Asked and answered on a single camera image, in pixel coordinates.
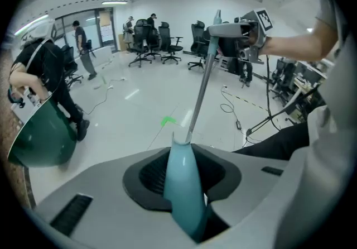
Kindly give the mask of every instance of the brick wall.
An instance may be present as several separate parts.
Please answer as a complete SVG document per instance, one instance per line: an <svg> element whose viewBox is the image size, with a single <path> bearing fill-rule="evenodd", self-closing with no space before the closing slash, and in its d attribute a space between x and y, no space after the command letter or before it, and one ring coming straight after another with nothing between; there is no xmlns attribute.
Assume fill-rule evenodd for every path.
<svg viewBox="0 0 357 249"><path fill-rule="evenodd" d="M16 197L22 206L28 207L28 198L25 189L23 167L16 166L7 161L7 155L18 130L18 119L11 111L11 103L7 98L9 87L8 76L13 60L9 50L0 53L0 161L8 176L9 182Z"/></svg>

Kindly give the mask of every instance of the white helmet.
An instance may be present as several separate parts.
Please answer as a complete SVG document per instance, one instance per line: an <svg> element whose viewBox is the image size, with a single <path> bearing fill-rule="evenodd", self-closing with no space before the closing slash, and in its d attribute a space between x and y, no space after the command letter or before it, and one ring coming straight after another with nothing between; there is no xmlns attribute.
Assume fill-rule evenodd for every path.
<svg viewBox="0 0 357 249"><path fill-rule="evenodd" d="M22 35L20 42L20 49L23 49L26 45L38 40L48 39L52 42L55 41L57 30L55 26L55 20L47 18L39 22L33 23Z"/></svg>

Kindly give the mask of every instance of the person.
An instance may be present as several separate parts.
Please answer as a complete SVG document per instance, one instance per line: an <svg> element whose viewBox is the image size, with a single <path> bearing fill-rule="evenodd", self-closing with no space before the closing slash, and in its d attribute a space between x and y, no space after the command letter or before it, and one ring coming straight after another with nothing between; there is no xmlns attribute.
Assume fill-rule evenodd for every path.
<svg viewBox="0 0 357 249"><path fill-rule="evenodd" d="M147 23L151 25L151 28L155 30L155 22L154 19L156 19L156 14L152 13L150 17L147 18Z"/></svg>
<svg viewBox="0 0 357 249"><path fill-rule="evenodd" d="M83 114L69 94L64 76L64 53L54 44L50 36L36 36L45 28L49 30L48 33L51 33L54 20L34 24L22 37L22 51L11 67L9 83L13 90L20 93L24 91L24 87L29 87L38 95L41 103L46 101L51 91L52 99L61 104L71 115L71 120L76 124L77 140L81 141L86 136L89 121L83 119ZM30 62L32 54L39 46L40 48Z"/></svg>
<svg viewBox="0 0 357 249"><path fill-rule="evenodd" d="M333 0L320 0L320 12L313 31L294 37L267 37L261 55L285 56L295 60L318 61L348 35L346 20ZM314 109L307 122L281 129L266 140L234 151L239 154L289 160L296 149L309 146L323 131L336 132L336 124L327 106Z"/></svg>
<svg viewBox="0 0 357 249"><path fill-rule="evenodd" d="M82 61L85 70L89 72L88 80L92 80L96 77L97 73L95 72L93 63L91 62L89 50L86 47L87 38L85 31L79 25L79 21L74 21L72 26L75 30L76 44L80 55L80 60Z"/></svg>
<svg viewBox="0 0 357 249"><path fill-rule="evenodd" d="M127 21L123 24L123 32L124 32L124 42L133 42L133 16L130 16Z"/></svg>
<svg viewBox="0 0 357 249"><path fill-rule="evenodd" d="M245 77L245 73L244 73L244 70L243 70L244 64L247 66L247 77ZM239 81L240 82L244 82L247 87L250 87L250 82L252 81L252 77L253 77L252 63L249 63L247 61L238 60L238 69L239 69L239 72L240 72Z"/></svg>

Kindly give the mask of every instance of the black sneaker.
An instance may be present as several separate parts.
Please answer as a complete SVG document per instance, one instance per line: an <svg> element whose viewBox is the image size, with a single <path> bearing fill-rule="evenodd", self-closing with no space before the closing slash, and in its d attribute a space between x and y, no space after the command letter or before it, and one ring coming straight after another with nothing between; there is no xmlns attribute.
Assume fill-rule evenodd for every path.
<svg viewBox="0 0 357 249"><path fill-rule="evenodd" d="M87 128L89 127L90 122L88 120L82 119L77 126L77 141L82 141L87 135Z"/></svg>
<svg viewBox="0 0 357 249"><path fill-rule="evenodd" d="M88 80L92 80L92 79L95 78L96 76L97 76L97 73L95 73L95 74L89 74Z"/></svg>

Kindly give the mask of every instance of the white floor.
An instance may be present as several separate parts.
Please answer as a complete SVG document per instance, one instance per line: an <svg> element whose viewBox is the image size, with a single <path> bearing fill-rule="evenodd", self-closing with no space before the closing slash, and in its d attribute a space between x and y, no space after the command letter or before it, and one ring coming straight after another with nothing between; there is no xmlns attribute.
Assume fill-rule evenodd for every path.
<svg viewBox="0 0 357 249"><path fill-rule="evenodd" d="M135 54L118 52L111 64L97 68L98 76L95 79L87 81L85 78L82 84L73 86L71 96L89 113L104 100L111 79L126 79L110 82L113 89L108 91L107 101L97 106L90 115L85 115L91 123L88 134L77 143L67 164L30 169L36 203L92 165L169 146L173 132L177 139L184 140L203 70L188 70L187 62L196 61L197 58L185 54L179 56L182 61L178 65L174 62L162 65L157 57L152 64L143 62L142 68L137 63L129 68L128 63L135 58ZM242 88L238 76L218 69L212 71L192 142L233 151L244 145L245 137L237 130L234 115L220 109L221 103L227 103L220 92L223 85L227 85L225 91L232 94L227 97L235 106L244 133L268 115L265 110L266 85L264 81L253 77L250 88ZM273 114L282 108L280 102L272 99L270 102ZM176 123L167 122L161 127L161 121L166 116L174 118ZM289 122L284 121L285 117L285 114L278 116L278 127L290 126ZM251 137L263 140L276 132L272 124L267 123Z"/></svg>

